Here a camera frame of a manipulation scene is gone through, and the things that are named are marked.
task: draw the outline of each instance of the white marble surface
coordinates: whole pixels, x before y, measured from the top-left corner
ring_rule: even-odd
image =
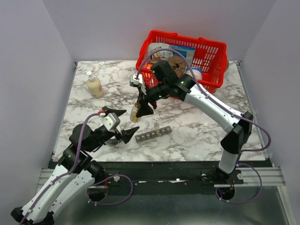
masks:
[[[101,98],[92,98],[86,86],[87,71],[92,71],[100,79],[105,90]],[[136,134],[154,128],[171,126],[172,133],[136,143],[133,138],[128,144],[103,146],[91,155],[98,161],[191,161],[220,160],[222,147],[220,141],[225,136],[222,128],[199,109],[168,98],[157,102],[157,110],[151,116],[142,117],[138,124],[130,122],[129,114],[137,98],[137,89],[129,86],[129,76],[134,74],[135,61],[85,61],[79,62],[70,93],[66,113],[59,134],[58,144],[53,156],[58,161],[64,149],[70,144],[68,138],[73,128],[85,118],[101,110],[103,106],[126,109],[120,117],[121,128],[140,126]],[[247,98],[234,62],[225,74],[223,86],[214,94],[217,98],[241,112],[249,110]],[[98,128],[99,119],[92,118],[88,125]],[[256,130],[244,148],[261,146]],[[264,160],[262,153],[243,153],[242,160]]]

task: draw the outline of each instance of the white bottle cap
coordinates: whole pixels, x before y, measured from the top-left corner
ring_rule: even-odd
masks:
[[[92,71],[86,72],[86,75],[89,76],[89,80],[90,80],[90,81],[94,81],[94,80],[95,80],[94,76],[92,75]]]

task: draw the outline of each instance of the white wall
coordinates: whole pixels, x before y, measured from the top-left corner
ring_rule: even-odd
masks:
[[[259,123],[273,137],[269,153],[281,166],[300,224],[300,1],[277,0],[242,63]]]
[[[43,0],[76,60],[134,60],[150,30],[227,43],[241,60],[275,0]]]
[[[0,31],[0,224],[13,225],[51,158],[74,63],[41,0],[2,0]]]

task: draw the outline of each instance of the red basket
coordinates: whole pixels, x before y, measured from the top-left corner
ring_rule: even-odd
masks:
[[[201,83],[210,93],[215,92],[217,88],[222,86],[227,66],[225,43],[207,40],[202,37],[196,39],[179,36],[177,33],[152,30],[140,50],[140,56],[135,65],[137,70],[140,68],[143,60],[147,57],[149,44],[153,42],[194,47],[195,55],[191,66],[199,67],[203,72],[203,80],[198,80],[199,83]],[[147,65],[148,63],[145,63],[141,69],[144,82],[148,87],[156,86],[158,82],[152,71],[147,68]]]

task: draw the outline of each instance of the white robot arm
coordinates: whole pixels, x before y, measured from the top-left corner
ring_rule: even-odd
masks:
[[[92,160],[88,152],[99,149],[112,137],[128,143],[139,127],[119,132],[118,116],[126,110],[112,110],[107,107],[102,109],[99,115],[102,116],[100,120],[103,125],[94,131],[88,125],[85,126],[77,160],[77,145],[83,125],[80,124],[74,128],[69,138],[71,145],[64,150],[59,164],[48,181],[26,205],[15,208],[11,212],[11,216],[17,222],[26,225],[53,225],[60,211],[82,190],[87,189],[96,181],[105,179],[104,169]]]
[[[183,102],[196,106],[216,121],[227,133],[221,141],[224,151],[217,173],[221,177],[229,175],[235,169],[241,147],[247,142],[252,131],[251,123],[240,120],[234,117],[233,114],[249,120],[253,120],[253,115],[249,112],[241,113],[234,110],[214,96],[208,97],[207,94],[209,93],[207,91],[205,91],[206,94],[202,93],[192,77],[184,74],[178,78],[168,62],[164,60],[154,64],[151,70],[160,82],[155,87],[147,88],[141,74],[138,77],[136,75],[130,77],[130,85],[137,87],[139,90],[137,99],[139,108],[136,116],[141,117],[153,114],[154,111],[149,104],[152,105],[153,109],[156,109],[156,101],[169,96],[177,97]],[[229,109],[232,114],[226,112],[222,107]]]

